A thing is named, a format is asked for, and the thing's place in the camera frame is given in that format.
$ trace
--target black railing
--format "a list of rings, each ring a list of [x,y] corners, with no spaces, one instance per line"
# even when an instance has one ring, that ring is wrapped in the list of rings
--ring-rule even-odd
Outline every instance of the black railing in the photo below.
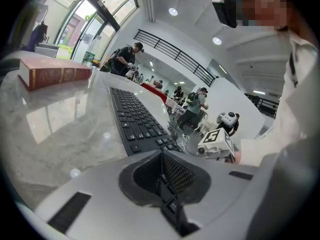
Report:
[[[271,118],[276,118],[279,103],[265,98],[260,98],[259,96],[251,95],[249,93],[245,93],[245,95],[252,101],[252,103],[262,114]]]
[[[139,29],[134,39],[146,45],[149,45],[154,49],[157,49],[158,51],[179,62],[181,65],[195,74],[198,78],[200,78],[209,87],[211,87],[212,83],[214,82],[215,77],[210,72],[208,72],[203,66],[196,62],[188,54],[175,47],[171,43],[141,29]]]

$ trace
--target keyboard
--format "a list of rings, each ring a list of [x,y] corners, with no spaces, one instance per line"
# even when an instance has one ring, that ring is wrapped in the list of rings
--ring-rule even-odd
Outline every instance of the keyboard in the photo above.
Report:
[[[118,129],[128,156],[153,150],[183,153],[136,95],[113,87],[109,90]]]

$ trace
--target marble countertop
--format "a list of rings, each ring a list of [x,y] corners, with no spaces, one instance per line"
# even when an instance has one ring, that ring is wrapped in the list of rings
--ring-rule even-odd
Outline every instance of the marble countertop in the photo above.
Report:
[[[9,72],[0,86],[0,148],[5,172],[34,209],[48,194],[84,171],[127,156],[109,87],[136,94],[168,130],[161,98],[125,77],[93,71],[89,80],[28,92]]]

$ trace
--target backpack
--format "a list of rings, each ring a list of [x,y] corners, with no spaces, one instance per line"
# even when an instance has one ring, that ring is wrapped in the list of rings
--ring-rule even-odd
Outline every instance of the backpack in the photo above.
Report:
[[[191,105],[191,106],[194,106],[194,105],[197,104],[198,99],[199,99],[199,94],[198,94],[198,93],[195,93],[195,92],[191,92],[191,93],[188,95],[187,100],[186,100],[185,102],[188,103],[188,104]]]
[[[104,66],[106,66],[107,68],[111,67],[112,63],[117,59],[119,52],[122,50],[122,48],[118,48],[116,49],[110,56],[110,58],[108,59],[108,61],[104,64]]]

